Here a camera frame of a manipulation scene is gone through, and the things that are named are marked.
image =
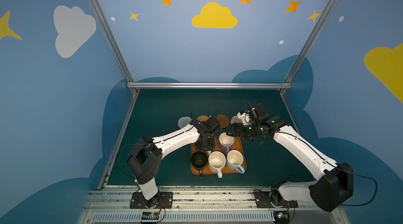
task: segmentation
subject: mug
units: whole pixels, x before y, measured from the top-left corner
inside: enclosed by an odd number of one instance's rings
[[[208,167],[210,171],[217,173],[219,178],[222,178],[222,170],[225,166],[225,156],[220,151],[211,152],[208,156]]]
[[[227,134],[221,133],[219,136],[219,146],[220,150],[224,151],[226,154],[231,150],[232,146],[234,145],[234,137],[233,136],[227,136]]]
[[[243,156],[237,150],[232,150],[227,154],[227,166],[231,170],[235,170],[241,174],[244,174],[245,169],[241,166],[243,163]]]
[[[203,169],[208,163],[207,155],[203,151],[196,151],[190,158],[192,165],[199,170],[200,177],[203,177]]]

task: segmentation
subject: brown tray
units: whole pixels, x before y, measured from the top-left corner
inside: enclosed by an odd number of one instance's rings
[[[231,150],[237,150],[242,154],[243,163],[241,164],[241,166],[246,170],[245,155],[243,154],[241,140],[238,137],[235,137],[234,145],[232,146]],[[224,156],[226,158],[225,152],[220,149],[218,136],[216,136],[216,148],[214,149],[214,151],[220,151],[222,154],[224,154]],[[190,156],[192,156],[194,152],[196,152],[195,146],[194,146],[194,144],[191,144]],[[192,173],[194,175],[199,175],[199,170],[198,169],[194,168],[192,164],[190,164],[190,167],[191,167]],[[230,168],[228,168],[227,165],[224,166],[224,168],[223,168],[223,170],[221,172],[223,174],[224,173],[239,173],[239,172],[237,172],[235,170],[231,170]],[[207,164],[203,169],[203,175],[209,175],[209,174],[217,174],[217,173],[214,173],[214,172],[210,171],[210,169],[208,167],[208,164]]]

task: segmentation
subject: green mat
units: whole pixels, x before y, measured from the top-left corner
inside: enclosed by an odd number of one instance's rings
[[[136,143],[142,135],[162,136],[179,129],[182,116],[196,117],[218,114],[228,118],[241,109],[247,109],[244,97],[252,105],[261,103],[270,116],[281,116],[291,124],[290,116],[277,90],[188,90],[188,89],[146,89],[141,90],[120,147]],[[191,172],[190,145],[184,146],[166,156],[161,163],[156,183],[158,186],[273,186],[280,181],[313,181],[310,172],[283,146],[263,137],[250,142],[242,140],[247,169],[244,174],[205,175],[203,178]],[[133,146],[122,149],[116,159],[119,166],[133,175],[126,157]],[[116,165],[110,174],[108,185],[136,185],[134,179],[124,175]]]

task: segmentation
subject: robotic arm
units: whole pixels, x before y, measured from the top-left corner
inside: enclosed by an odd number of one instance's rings
[[[233,135],[253,141],[258,135],[268,135],[293,154],[316,179],[312,182],[281,182],[270,195],[274,207],[287,205],[287,201],[315,202],[325,211],[333,211],[353,195],[353,172],[347,163],[338,164],[326,156],[283,121],[279,116],[270,118],[261,104],[238,113],[233,122]],[[142,193],[143,205],[153,208],[159,199],[155,175],[161,160],[176,149],[193,143],[196,150],[214,151],[214,132],[220,125],[216,118],[205,122],[193,120],[186,127],[164,136],[143,136],[127,159]]]

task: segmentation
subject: wall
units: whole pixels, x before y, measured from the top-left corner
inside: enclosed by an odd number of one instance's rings
[[[326,0],[99,2],[135,81],[282,82]]]
[[[87,0],[0,0],[0,223],[76,223],[132,94]]]
[[[344,207],[352,224],[400,223],[403,207],[401,0],[340,0],[284,97],[301,134],[326,155],[375,178],[375,200]],[[346,204],[370,200],[355,177]],[[379,211],[385,209],[389,214]]]

